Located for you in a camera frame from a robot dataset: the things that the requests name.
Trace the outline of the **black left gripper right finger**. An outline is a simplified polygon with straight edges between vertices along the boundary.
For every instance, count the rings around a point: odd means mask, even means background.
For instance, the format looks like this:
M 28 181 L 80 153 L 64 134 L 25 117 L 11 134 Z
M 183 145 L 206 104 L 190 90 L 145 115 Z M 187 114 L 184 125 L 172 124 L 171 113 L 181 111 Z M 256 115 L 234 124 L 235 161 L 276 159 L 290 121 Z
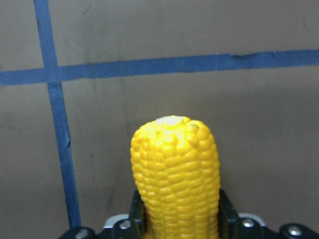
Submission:
M 239 215 L 223 189 L 219 190 L 218 232 L 220 239 L 231 239 Z

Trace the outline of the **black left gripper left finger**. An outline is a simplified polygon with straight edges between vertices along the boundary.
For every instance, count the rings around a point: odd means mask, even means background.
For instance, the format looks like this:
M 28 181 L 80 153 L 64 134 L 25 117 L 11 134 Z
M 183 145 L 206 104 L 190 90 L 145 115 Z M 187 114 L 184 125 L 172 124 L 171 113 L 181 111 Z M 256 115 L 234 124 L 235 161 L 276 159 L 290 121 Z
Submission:
M 132 224 L 133 238 L 144 239 L 146 231 L 145 205 L 137 190 L 133 193 L 129 211 L 129 221 Z

